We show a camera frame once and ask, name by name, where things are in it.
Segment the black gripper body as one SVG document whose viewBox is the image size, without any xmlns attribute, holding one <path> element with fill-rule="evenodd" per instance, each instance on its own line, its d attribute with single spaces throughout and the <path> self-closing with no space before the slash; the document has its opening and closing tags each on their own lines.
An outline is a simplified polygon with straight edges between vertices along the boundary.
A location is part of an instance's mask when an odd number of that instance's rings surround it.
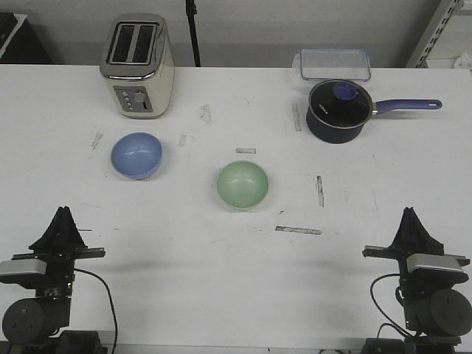
<svg viewBox="0 0 472 354">
<path fill-rule="evenodd" d="M 74 264 L 77 259 L 101 258 L 104 256 L 104 248 L 91 248 L 75 249 L 71 252 L 63 251 L 57 254 L 15 254 L 12 260 L 39 259 L 46 262 L 46 277 L 43 281 L 20 286 L 26 289 L 34 289 L 35 295 L 39 297 L 60 298 L 72 295 Z"/>
<path fill-rule="evenodd" d="M 468 281 L 464 267 L 471 264 L 465 256 L 400 251 L 380 246 L 365 246 L 364 257 L 398 262 L 399 287 L 405 313 L 444 313 L 453 307 L 447 295 L 456 284 Z"/>
</svg>

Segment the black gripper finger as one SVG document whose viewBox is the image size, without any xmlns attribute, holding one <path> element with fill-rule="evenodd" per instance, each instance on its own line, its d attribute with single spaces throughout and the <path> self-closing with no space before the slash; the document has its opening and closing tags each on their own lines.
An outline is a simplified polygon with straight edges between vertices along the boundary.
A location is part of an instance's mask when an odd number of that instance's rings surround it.
<svg viewBox="0 0 472 354">
<path fill-rule="evenodd" d="M 66 210 L 60 206 L 43 235 L 28 249 L 33 252 L 57 252 L 63 245 L 66 232 Z"/>
<path fill-rule="evenodd" d="M 76 249 L 87 249 L 87 245 L 84 243 L 77 229 L 76 223 L 74 222 L 74 218 L 72 217 L 70 208 L 68 206 L 65 206 L 64 212 L 66 216 L 66 221 L 65 221 L 66 243 L 70 247 L 74 247 Z"/>
<path fill-rule="evenodd" d="M 420 222 L 415 210 L 411 208 L 410 214 L 410 234 L 418 253 L 443 255 L 443 244 L 434 239 Z"/>
<path fill-rule="evenodd" d="M 410 223 L 411 223 L 411 211 L 410 207 L 403 210 L 403 215 L 400 220 L 399 228 L 395 234 L 395 237 L 390 245 L 391 249 L 404 249 L 410 244 Z"/>
</svg>

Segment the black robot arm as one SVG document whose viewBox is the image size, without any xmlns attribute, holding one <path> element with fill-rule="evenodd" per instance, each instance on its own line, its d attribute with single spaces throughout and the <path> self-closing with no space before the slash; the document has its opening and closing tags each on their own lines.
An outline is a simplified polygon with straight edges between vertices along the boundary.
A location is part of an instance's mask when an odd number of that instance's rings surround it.
<svg viewBox="0 0 472 354">
<path fill-rule="evenodd" d="M 403 309 L 405 325 L 391 317 L 401 339 L 368 338 L 363 353 L 454 353 L 462 336 L 471 331 L 471 303 L 454 290 L 469 277 L 463 268 L 470 259 L 446 254 L 444 245 L 424 228 L 414 209 L 403 211 L 394 240 L 387 247 L 365 246 L 364 257 L 396 260 L 395 298 Z"/>
<path fill-rule="evenodd" d="M 72 289 L 77 260 L 101 258 L 88 247 L 70 208 L 61 206 L 29 251 L 1 262 L 1 283 L 33 290 L 5 311 L 1 330 L 11 353 L 107 353 L 98 332 L 70 330 Z"/>
</svg>

